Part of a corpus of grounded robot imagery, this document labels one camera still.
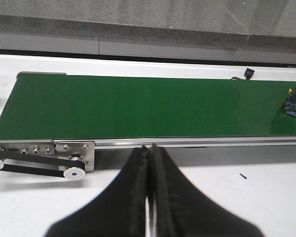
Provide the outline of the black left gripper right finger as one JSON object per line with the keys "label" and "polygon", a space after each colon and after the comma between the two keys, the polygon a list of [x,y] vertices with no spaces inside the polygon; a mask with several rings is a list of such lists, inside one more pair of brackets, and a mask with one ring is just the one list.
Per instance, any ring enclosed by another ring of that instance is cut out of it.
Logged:
{"label": "black left gripper right finger", "polygon": [[149,150],[149,202],[158,237],[261,237],[261,230],[198,190],[163,147]]}

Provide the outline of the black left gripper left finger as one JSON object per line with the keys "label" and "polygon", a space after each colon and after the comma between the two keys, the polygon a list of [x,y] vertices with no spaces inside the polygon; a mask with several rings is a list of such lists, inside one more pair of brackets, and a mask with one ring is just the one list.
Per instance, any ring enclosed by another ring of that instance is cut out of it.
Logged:
{"label": "black left gripper left finger", "polygon": [[148,149],[134,148],[115,179],[90,203],[53,224],[49,237],[143,237]]}

